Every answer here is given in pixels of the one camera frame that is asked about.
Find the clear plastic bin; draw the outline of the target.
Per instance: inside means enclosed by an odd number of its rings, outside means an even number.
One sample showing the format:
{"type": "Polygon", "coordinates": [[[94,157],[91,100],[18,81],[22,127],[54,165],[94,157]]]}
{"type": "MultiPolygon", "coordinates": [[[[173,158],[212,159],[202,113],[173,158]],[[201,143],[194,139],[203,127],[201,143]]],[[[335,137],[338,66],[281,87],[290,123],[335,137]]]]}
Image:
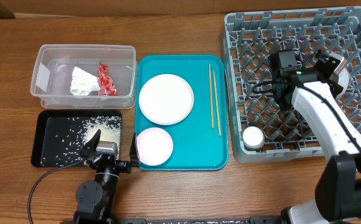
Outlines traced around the clear plastic bin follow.
{"type": "Polygon", "coordinates": [[[44,108],[135,105],[136,50],[130,45],[46,44],[37,54],[30,93],[44,108]]]}

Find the white round plate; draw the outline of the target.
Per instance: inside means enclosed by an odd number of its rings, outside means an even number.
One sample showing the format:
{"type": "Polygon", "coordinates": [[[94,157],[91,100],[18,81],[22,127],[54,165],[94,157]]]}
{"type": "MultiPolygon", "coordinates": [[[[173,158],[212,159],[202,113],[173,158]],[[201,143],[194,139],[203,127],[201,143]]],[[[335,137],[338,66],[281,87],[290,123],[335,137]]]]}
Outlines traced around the white round plate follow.
{"type": "Polygon", "coordinates": [[[186,119],[194,106],[194,92],[180,76],[160,74],[142,86],[138,103],[148,120],[168,126],[186,119]]]}

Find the red snack wrapper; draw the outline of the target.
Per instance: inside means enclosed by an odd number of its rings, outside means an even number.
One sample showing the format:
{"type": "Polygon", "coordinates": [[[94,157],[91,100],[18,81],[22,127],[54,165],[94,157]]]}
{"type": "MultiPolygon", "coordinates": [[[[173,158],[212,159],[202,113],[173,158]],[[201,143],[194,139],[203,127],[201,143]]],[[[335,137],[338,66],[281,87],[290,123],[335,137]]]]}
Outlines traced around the red snack wrapper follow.
{"type": "Polygon", "coordinates": [[[102,96],[117,96],[117,89],[112,78],[108,74],[108,66],[99,63],[98,84],[100,86],[99,94],[102,96]]]}

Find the pink bowl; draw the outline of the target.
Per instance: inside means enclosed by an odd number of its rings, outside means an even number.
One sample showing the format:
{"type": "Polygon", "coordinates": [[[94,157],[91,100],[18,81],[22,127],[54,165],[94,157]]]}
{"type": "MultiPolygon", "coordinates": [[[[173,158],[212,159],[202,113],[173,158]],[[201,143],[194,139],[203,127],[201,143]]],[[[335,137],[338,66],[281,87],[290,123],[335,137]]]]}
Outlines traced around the pink bowl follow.
{"type": "Polygon", "coordinates": [[[158,166],[171,156],[174,143],[171,135],[161,128],[148,128],[136,138],[139,159],[147,166],[158,166]]]}

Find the grey-white bowl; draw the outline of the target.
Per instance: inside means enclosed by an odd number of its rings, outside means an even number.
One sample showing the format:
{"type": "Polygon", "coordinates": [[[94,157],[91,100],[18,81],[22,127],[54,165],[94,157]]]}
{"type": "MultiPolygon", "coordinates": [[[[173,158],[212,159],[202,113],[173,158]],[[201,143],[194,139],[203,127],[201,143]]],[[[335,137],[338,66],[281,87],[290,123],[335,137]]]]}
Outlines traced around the grey-white bowl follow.
{"type": "Polygon", "coordinates": [[[342,87],[342,91],[336,96],[336,99],[339,100],[342,95],[345,93],[348,85],[349,85],[349,72],[346,68],[344,68],[338,75],[337,83],[342,87]]]}

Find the grey dish rack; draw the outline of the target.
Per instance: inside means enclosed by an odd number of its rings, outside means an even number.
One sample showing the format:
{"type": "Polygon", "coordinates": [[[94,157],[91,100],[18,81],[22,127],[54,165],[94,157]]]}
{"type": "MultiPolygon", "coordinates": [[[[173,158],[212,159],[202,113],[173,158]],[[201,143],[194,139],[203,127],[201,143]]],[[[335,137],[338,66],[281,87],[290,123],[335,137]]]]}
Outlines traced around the grey dish rack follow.
{"type": "Polygon", "coordinates": [[[322,155],[313,131],[296,111],[283,112],[262,81],[271,79],[268,57],[291,49],[307,67],[318,51],[346,59],[349,85],[338,101],[361,132],[361,7],[234,12],[224,18],[222,59],[227,79],[234,158],[241,163],[289,161],[322,155]],[[247,151],[242,132],[256,126],[265,143],[247,151]]]}

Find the black tray with rice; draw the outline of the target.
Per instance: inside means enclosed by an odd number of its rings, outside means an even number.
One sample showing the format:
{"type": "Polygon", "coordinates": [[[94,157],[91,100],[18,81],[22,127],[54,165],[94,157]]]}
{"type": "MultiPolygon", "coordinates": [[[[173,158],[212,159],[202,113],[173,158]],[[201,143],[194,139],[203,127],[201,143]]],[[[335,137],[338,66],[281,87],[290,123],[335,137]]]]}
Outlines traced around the black tray with rice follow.
{"type": "Polygon", "coordinates": [[[102,141],[121,143],[118,110],[45,110],[38,115],[32,148],[34,167],[63,167],[81,160],[80,151],[100,130],[102,141]]]}

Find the wooden chopstick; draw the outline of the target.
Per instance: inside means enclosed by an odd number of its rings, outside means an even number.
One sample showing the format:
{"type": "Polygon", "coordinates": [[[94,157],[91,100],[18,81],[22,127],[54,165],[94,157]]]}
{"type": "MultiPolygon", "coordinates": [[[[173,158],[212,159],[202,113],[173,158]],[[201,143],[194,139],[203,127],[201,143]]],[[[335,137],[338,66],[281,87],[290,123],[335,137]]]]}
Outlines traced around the wooden chopstick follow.
{"type": "Polygon", "coordinates": [[[216,106],[216,112],[217,112],[218,135],[221,136],[222,130],[221,130],[221,122],[220,122],[220,111],[219,111],[219,105],[218,105],[218,91],[217,91],[217,81],[216,81],[215,71],[213,71],[213,85],[214,85],[214,92],[215,92],[215,106],[216,106]]]}
{"type": "Polygon", "coordinates": [[[210,90],[210,113],[211,113],[211,126],[215,127],[214,123],[214,113],[213,113],[213,96],[212,96],[212,68],[209,64],[209,90],[210,90]]]}

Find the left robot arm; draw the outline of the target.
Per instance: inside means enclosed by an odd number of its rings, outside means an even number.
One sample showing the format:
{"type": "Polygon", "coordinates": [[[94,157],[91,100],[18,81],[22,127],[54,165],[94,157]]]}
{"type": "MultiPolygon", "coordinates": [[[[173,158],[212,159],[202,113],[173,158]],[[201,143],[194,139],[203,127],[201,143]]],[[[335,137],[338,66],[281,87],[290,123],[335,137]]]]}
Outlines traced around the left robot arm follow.
{"type": "Polygon", "coordinates": [[[75,198],[77,209],[73,223],[116,223],[111,214],[120,173],[130,174],[132,168],[141,165],[136,138],[133,136],[129,152],[129,161],[118,159],[118,147],[115,142],[102,141],[98,130],[80,151],[81,158],[88,167],[96,171],[95,178],[78,187],[75,198]]]}

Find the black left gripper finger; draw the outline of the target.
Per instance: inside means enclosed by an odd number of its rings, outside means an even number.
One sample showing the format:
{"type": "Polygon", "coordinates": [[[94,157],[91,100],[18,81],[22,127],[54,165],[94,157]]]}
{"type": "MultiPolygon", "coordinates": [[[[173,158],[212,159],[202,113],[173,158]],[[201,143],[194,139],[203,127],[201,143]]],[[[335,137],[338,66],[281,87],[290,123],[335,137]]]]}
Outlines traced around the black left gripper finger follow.
{"type": "Polygon", "coordinates": [[[81,152],[96,151],[96,147],[100,142],[101,130],[98,129],[93,137],[82,147],[81,152]]]}
{"type": "Polygon", "coordinates": [[[133,140],[132,140],[131,147],[129,150],[129,158],[130,158],[130,164],[132,167],[140,167],[140,158],[139,158],[138,148],[137,148],[136,133],[133,134],[133,140]]]}

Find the black base bar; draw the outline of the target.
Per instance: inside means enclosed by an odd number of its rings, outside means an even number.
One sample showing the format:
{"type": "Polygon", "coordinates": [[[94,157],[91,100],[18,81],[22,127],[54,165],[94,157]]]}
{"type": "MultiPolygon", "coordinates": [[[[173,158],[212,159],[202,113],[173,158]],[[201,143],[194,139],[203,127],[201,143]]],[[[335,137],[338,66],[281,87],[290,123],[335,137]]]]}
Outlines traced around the black base bar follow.
{"type": "Polygon", "coordinates": [[[248,218],[146,220],[144,218],[118,219],[119,224],[287,224],[281,216],[251,216],[248,218]]]}

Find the cream paper cup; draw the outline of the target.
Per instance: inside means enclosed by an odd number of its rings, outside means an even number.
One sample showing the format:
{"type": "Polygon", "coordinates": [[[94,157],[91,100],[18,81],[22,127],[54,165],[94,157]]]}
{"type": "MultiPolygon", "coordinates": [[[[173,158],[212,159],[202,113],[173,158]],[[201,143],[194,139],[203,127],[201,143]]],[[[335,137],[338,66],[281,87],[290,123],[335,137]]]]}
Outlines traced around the cream paper cup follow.
{"type": "Polygon", "coordinates": [[[259,151],[265,143],[265,137],[260,128],[250,126],[242,132],[242,141],[247,151],[259,151]]]}

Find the teal plastic tray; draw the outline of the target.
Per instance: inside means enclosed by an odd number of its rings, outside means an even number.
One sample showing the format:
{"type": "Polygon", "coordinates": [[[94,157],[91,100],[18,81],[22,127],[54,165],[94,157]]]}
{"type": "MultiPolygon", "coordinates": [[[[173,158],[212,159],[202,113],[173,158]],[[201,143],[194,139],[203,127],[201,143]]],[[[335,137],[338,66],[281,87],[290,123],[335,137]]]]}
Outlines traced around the teal plastic tray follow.
{"type": "Polygon", "coordinates": [[[181,122],[162,126],[173,140],[170,158],[158,166],[141,164],[143,170],[219,170],[228,161],[227,91],[222,61],[215,55],[148,55],[138,68],[137,89],[152,77],[174,74],[194,92],[192,111],[181,122]],[[212,96],[215,127],[211,126],[209,64],[212,68],[212,96]],[[222,135],[218,135],[213,71],[216,74],[222,135]]]}

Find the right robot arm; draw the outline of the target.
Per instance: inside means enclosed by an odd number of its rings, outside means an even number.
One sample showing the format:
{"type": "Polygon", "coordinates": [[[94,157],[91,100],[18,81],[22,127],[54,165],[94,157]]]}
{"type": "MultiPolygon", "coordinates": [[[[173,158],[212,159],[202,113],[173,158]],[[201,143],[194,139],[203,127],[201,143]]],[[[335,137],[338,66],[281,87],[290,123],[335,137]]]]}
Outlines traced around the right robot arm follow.
{"type": "Polygon", "coordinates": [[[361,134],[346,117],[336,98],[349,84],[342,70],[322,80],[318,72],[276,71],[275,96],[285,98],[317,138],[326,157],[326,168],[315,189],[314,199],[283,210],[282,223],[342,223],[361,218],[361,134]]]}

